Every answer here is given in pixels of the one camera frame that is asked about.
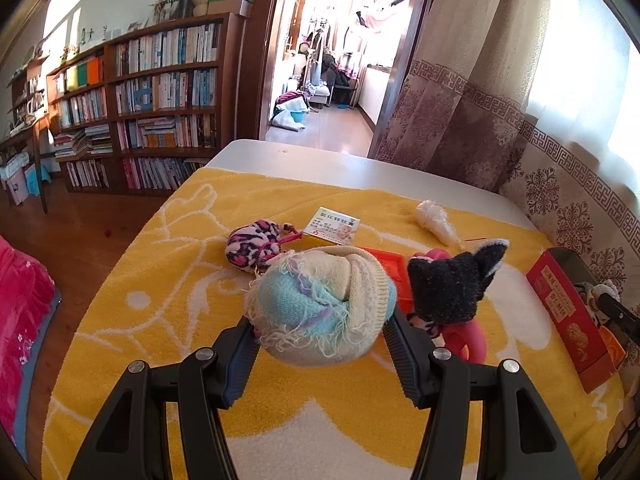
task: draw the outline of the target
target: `white table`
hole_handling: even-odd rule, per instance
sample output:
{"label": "white table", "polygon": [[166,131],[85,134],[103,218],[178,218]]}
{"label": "white table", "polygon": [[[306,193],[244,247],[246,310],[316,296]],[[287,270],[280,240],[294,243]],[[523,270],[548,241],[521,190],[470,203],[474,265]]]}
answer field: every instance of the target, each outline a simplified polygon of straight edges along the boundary
{"label": "white table", "polygon": [[207,168],[257,173],[350,189],[381,189],[534,229],[505,197],[448,178],[345,153],[263,140],[235,140]]}

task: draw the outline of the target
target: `doorway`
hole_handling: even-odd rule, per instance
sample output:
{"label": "doorway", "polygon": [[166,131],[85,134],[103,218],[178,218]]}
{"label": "doorway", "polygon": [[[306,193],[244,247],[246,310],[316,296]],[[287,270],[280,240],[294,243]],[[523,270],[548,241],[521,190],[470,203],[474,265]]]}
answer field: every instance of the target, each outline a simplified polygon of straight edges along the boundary
{"label": "doorway", "polygon": [[414,3],[281,1],[260,139],[367,156]]}

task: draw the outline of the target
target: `yellow towel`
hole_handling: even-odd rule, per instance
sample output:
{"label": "yellow towel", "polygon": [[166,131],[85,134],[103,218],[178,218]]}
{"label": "yellow towel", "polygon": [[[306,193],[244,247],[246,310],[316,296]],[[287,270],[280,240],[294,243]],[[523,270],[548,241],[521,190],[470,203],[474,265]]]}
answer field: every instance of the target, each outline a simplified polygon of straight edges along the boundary
{"label": "yellow towel", "polygon": [[[354,244],[410,256],[439,246],[414,219],[417,202],[376,190],[349,190],[253,174],[198,170],[162,206],[120,259],[90,305],[52,393],[44,434],[44,480],[66,478],[108,393],[135,359],[179,362],[211,344],[242,313],[251,276],[223,248],[230,231],[258,218],[305,227],[319,206],[362,223]],[[524,273],[545,236],[472,213],[448,210],[462,240],[508,238],[505,263],[481,302],[488,364],[519,359],[566,437],[585,478],[596,475],[622,400],[618,378],[585,394]],[[319,245],[314,238],[290,244]],[[449,248],[452,254],[457,251]],[[186,478],[177,410],[169,409],[174,478]],[[287,367],[261,351],[244,396],[222,412],[241,478],[405,479],[427,413],[402,395],[384,340],[336,367]],[[481,407],[471,409],[464,478],[475,478]]]}

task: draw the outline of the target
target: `hallway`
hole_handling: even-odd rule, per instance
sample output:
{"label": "hallway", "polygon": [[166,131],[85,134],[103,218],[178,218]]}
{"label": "hallway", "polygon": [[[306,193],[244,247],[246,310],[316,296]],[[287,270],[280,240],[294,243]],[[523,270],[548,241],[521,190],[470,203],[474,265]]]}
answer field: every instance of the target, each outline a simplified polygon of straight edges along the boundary
{"label": "hallway", "polygon": [[317,114],[310,112],[304,125],[299,132],[270,126],[265,140],[367,156],[373,132],[356,108],[341,110],[332,105]]}

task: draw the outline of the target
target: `desk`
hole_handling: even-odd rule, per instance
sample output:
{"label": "desk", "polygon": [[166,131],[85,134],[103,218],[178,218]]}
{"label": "desk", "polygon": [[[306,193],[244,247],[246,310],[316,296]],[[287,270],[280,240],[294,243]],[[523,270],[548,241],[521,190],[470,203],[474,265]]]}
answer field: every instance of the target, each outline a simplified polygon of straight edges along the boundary
{"label": "desk", "polygon": [[240,139],[228,144],[207,167],[350,189],[381,189],[414,200],[434,200],[439,205],[535,229],[524,213],[501,195],[430,173],[346,153]]}
{"label": "desk", "polygon": [[[29,126],[16,133],[14,136],[9,137],[8,139],[0,142],[0,160],[2,160],[2,154],[21,143],[27,143],[29,139],[33,141],[33,161],[36,169],[36,179],[38,181],[38,190],[40,191],[40,203],[42,204],[42,210],[46,214],[48,212],[47,209],[47,201],[44,197],[44,189],[42,187],[42,165],[41,165],[41,157],[40,157],[40,133],[42,130],[47,129],[49,127],[49,118],[48,116],[40,117],[36,119],[36,121]],[[9,197],[9,204],[12,203],[13,199],[11,196],[11,192],[7,189],[7,194]]]}

